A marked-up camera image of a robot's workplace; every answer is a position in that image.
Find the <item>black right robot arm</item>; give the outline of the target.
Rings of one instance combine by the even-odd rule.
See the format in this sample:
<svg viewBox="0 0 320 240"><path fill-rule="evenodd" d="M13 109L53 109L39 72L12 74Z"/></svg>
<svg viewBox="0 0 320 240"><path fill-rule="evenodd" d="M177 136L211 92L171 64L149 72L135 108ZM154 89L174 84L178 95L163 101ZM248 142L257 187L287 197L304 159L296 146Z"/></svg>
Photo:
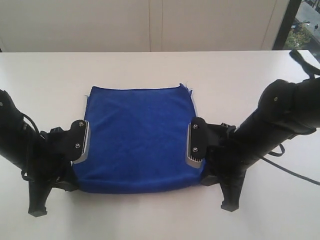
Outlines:
<svg viewBox="0 0 320 240"><path fill-rule="evenodd" d="M204 179L216 177L224 200L223 210L239 208L247 169L273 149L296 136L313 134L320 127L320 79L299 83L282 79L269 84L256 110L239 126L209 129L220 135L218 146L207 148Z"/></svg>

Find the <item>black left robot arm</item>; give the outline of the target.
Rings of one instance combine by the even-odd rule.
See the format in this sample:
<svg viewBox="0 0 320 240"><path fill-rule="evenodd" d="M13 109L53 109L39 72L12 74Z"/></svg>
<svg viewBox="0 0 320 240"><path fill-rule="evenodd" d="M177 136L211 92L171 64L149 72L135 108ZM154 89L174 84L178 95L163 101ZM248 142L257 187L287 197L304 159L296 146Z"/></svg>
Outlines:
<svg viewBox="0 0 320 240"><path fill-rule="evenodd" d="M79 188L72 165L84 156L87 131L84 120L74 121L69 130L39 131L11 96L0 92L0 154L18 167L28 182L30 215L47 214L46 201L53 188L66 192Z"/></svg>

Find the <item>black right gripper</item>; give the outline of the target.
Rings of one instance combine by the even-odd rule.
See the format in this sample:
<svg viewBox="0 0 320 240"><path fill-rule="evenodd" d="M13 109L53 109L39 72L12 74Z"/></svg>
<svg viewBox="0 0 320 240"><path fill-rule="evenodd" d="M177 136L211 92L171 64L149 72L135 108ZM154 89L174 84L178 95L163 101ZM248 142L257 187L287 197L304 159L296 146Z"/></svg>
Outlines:
<svg viewBox="0 0 320 240"><path fill-rule="evenodd" d="M200 184L220 184L224 200L220 208L234 212L239 208L246 170L265 155L264 122L233 125L208 124L208 146Z"/></svg>

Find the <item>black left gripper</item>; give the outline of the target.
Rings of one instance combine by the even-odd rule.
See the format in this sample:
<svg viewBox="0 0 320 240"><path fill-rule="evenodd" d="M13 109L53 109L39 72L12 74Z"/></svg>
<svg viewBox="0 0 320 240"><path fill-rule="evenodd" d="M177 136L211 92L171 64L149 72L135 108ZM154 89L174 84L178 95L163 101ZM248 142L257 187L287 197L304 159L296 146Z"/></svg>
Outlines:
<svg viewBox="0 0 320 240"><path fill-rule="evenodd" d="M46 201L52 187L73 192L79 189L75 184L75 173L71 163L63 153L57 150L64 131L55 127L50 132L29 129L27 133L26 158L21 170L21 177L28 181L29 208L33 217L45 216Z"/></svg>

